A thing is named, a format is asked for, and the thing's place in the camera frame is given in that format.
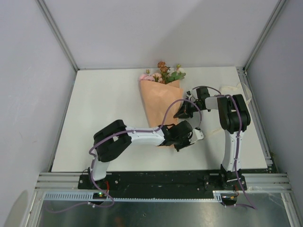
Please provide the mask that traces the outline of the pink fake flower stem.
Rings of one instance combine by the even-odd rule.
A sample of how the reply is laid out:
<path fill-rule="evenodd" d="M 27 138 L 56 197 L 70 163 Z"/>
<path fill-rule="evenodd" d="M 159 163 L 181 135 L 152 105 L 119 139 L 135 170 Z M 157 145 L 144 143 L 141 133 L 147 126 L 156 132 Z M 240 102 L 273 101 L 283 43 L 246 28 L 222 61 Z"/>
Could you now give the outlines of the pink fake flower stem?
<path fill-rule="evenodd" d="M 163 83 L 164 79 L 159 72 L 155 72 L 151 74 L 151 70 L 147 69 L 144 74 L 139 77 L 139 81 L 152 81 L 157 83 Z"/>

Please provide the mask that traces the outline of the cream ribbon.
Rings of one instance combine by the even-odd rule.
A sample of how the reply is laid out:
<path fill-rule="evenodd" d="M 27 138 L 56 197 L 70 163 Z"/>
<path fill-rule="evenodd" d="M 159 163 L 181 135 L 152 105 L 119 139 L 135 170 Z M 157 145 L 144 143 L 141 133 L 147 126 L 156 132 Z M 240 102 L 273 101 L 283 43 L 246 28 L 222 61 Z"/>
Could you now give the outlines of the cream ribbon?
<path fill-rule="evenodd" d="M 217 110 L 221 127 L 230 134 L 245 132 L 251 116 L 242 85 L 223 86 L 219 91 L 220 94 L 206 98 L 206 110 Z"/>

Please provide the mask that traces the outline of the orange beige wrapping paper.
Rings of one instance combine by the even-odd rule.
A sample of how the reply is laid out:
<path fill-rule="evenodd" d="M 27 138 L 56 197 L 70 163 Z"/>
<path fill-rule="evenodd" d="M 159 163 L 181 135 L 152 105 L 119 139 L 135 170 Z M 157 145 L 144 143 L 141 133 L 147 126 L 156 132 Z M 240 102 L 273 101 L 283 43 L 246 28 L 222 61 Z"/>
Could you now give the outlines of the orange beige wrapping paper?
<path fill-rule="evenodd" d="M 170 105 L 183 97 L 183 89 L 180 87 L 179 80 L 168 84 L 144 80 L 139 84 L 149 126 L 156 127 L 162 123 L 165 125 L 177 124 L 178 119 L 173 116 L 179 110 L 182 102 Z"/>

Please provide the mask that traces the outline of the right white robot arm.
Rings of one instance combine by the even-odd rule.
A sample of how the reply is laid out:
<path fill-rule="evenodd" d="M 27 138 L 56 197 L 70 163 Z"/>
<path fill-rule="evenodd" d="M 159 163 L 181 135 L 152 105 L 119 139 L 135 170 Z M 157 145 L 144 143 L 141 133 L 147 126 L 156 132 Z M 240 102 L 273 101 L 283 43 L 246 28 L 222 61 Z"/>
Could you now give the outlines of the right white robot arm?
<path fill-rule="evenodd" d="M 241 94 L 219 93 L 210 96 L 209 88 L 208 86 L 195 87 L 197 99 L 193 103 L 191 103 L 192 91 L 188 91 L 174 118 L 192 118 L 194 112 L 202 110 L 218 111 L 220 126 L 225 134 L 225 150 L 218 184 L 224 190 L 241 188 L 245 185 L 245 180 L 241 176 L 241 143 L 244 132 L 251 122 L 250 113 Z"/>

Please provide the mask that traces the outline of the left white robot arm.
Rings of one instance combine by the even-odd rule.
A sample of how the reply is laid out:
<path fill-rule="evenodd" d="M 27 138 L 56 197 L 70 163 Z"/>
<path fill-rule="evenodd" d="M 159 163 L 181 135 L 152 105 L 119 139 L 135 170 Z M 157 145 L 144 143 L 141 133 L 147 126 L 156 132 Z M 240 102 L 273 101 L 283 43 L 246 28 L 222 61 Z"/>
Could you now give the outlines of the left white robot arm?
<path fill-rule="evenodd" d="M 126 126 L 123 120 L 116 120 L 93 136 L 93 147 L 89 150 L 93 161 L 88 183 L 94 189 L 101 188 L 110 162 L 131 145 L 173 146 L 179 152 L 203 138 L 201 129 L 193 128 L 188 121 L 154 128 L 136 128 Z"/>

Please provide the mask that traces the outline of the brown orange fake flower stem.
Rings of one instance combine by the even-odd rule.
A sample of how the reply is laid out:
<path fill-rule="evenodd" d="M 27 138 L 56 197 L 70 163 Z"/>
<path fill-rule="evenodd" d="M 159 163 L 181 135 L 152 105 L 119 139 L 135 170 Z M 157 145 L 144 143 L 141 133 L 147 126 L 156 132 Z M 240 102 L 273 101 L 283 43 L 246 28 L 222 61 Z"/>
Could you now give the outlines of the brown orange fake flower stem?
<path fill-rule="evenodd" d="M 167 84 L 170 77 L 170 67 L 168 67 L 164 61 L 158 62 L 157 67 L 160 70 L 162 83 Z"/>

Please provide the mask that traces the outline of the white fake flower stem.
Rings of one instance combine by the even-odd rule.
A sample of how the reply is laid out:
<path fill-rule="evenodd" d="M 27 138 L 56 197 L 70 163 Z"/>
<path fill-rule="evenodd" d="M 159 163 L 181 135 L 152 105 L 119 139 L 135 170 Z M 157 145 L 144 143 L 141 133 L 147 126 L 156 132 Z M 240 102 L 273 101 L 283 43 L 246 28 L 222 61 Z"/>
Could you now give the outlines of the white fake flower stem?
<path fill-rule="evenodd" d="M 171 83 L 176 80 L 182 80 L 186 76 L 185 70 L 182 68 L 181 64 L 177 64 L 174 71 L 170 72 L 167 76 L 167 83 Z"/>

